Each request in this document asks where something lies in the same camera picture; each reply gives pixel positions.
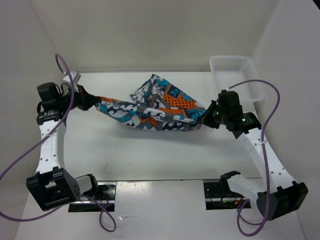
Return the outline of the colourful patterned shorts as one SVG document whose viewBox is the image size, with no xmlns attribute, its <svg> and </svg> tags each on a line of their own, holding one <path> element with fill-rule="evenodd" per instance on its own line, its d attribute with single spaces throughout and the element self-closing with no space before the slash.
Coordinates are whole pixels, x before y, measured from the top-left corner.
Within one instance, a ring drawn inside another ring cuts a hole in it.
<svg viewBox="0 0 320 240">
<path fill-rule="evenodd" d="M 156 74 L 133 91 L 130 99 L 101 96 L 95 108 L 119 123 L 147 131 L 199 129 L 206 112 L 197 100 Z"/>
</svg>

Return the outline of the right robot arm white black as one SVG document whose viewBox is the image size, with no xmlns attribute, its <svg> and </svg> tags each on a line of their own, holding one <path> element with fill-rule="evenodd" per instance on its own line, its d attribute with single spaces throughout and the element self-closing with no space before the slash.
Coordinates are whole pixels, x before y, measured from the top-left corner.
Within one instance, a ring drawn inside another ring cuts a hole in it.
<svg viewBox="0 0 320 240">
<path fill-rule="evenodd" d="M 224 125 L 251 157 L 263 184 L 257 184 L 239 171 L 220 176 L 219 191 L 225 197 L 237 193 L 255 203 L 258 211 L 272 221 L 300 208 L 308 194 L 305 183 L 298 183 L 285 169 L 268 143 L 256 115 L 244 112 L 238 93 L 222 90 L 204 113 L 201 122 L 218 129 Z"/>
</svg>

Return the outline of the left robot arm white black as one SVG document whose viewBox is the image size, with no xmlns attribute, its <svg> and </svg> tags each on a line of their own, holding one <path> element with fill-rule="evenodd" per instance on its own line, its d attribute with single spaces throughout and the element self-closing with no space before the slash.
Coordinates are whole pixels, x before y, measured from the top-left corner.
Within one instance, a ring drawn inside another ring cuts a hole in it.
<svg viewBox="0 0 320 240">
<path fill-rule="evenodd" d="M 67 123 L 63 117 L 68 109 L 87 111 L 99 98 L 87 93 L 81 85 L 75 88 L 75 93 L 63 94 L 55 83 L 48 82 L 39 85 L 37 91 L 41 101 L 37 106 L 36 122 L 43 142 L 35 175 L 27 178 L 26 187 L 43 211 L 77 202 L 82 195 L 89 200 L 96 199 L 100 187 L 91 173 L 73 177 L 65 169 Z"/>
</svg>

